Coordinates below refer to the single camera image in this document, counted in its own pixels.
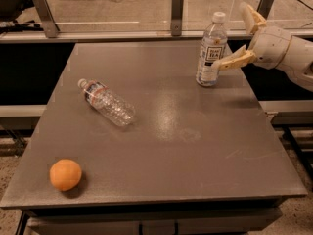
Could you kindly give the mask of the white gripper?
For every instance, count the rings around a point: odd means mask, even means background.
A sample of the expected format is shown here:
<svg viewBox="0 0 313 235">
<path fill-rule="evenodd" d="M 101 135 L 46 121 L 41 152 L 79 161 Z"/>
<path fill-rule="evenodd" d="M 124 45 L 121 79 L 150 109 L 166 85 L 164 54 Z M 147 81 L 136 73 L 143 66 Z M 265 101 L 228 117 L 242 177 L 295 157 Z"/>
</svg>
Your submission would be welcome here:
<svg viewBox="0 0 313 235">
<path fill-rule="evenodd" d="M 275 68 L 287 53 L 291 34 L 276 26 L 265 27 L 266 19 L 246 2 L 240 4 L 239 11 L 245 23 L 246 33 L 254 34 L 249 50 L 243 45 L 231 55 L 214 61 L 212 67 L 225 71 L 254 63 L 267 70 Z"/>
</svg>

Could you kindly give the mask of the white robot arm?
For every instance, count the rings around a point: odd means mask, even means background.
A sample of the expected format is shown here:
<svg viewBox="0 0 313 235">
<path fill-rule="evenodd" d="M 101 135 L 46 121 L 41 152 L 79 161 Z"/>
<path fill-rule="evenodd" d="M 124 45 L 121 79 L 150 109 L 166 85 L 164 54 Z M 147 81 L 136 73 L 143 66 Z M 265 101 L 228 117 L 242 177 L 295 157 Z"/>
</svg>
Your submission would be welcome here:
<svg viewBox="0 0 313 235">
<path fill-rule="evenodd" d="M 265 18 L 246 2 L 240 4 L 239 10 L 246 32 L 253 35 L 250 44 L 214 61 L 212 67 L 223 71 L 254 64 L 267 70 L 277 69 L 294 84 L 313 91 L 313 43 L 285 29 L 268 26 Z"/>
</svg>

